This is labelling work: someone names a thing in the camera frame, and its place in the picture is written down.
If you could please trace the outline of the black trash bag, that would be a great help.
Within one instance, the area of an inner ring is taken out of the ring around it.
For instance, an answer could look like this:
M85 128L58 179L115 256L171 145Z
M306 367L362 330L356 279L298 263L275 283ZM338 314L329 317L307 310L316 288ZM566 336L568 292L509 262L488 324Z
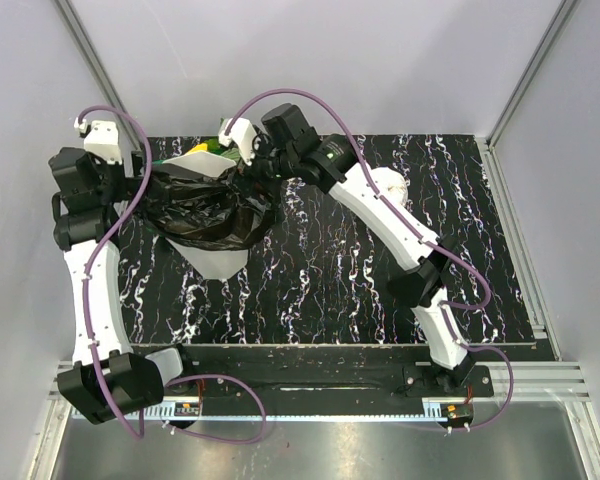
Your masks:
M162 163L134 215L155 234L206 251L248 250L279 221L280 184L230 167L211 177Z

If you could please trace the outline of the white translucent trash bin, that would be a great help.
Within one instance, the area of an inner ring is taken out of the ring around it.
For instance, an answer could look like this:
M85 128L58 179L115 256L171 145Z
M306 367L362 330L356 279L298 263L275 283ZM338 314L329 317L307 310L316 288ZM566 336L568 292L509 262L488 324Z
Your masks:
M226 169L236 167L236 162L233 160L203 151L185 154L162 163L174 164L211 177L218 177ZM248 250L206 251L181 246L171 240L166 240L203 278L208 280L231 278L246 265L249 256Z

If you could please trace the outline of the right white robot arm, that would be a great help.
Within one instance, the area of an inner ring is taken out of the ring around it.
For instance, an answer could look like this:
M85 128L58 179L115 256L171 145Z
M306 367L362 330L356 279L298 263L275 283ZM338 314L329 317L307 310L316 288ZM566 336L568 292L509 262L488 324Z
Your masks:
M285 103L261 120L263 130L241 117L221 129L225 144L237 145L250 173L259 179L299 178L353 212L388 248L401 273L389 280L389 292L413 312L429 346L428 383L449 396L471 382L475 362L452 314L443 280L451 264L452 238L440 237L392 199L382 170L369 168L348 132L320 137L296 105Z

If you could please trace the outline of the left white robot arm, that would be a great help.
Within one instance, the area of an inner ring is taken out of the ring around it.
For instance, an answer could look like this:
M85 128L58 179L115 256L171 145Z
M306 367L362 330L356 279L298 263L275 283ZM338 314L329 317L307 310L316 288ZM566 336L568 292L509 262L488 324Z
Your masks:
M53 236L70 273L75 311L72 367L58 376L60 394L98 425L161 403L165 387L189 393L197 372L179 348L142 356L125 331L115 209L127 196L122 163L63 147L49 167L59 188L52 197Z

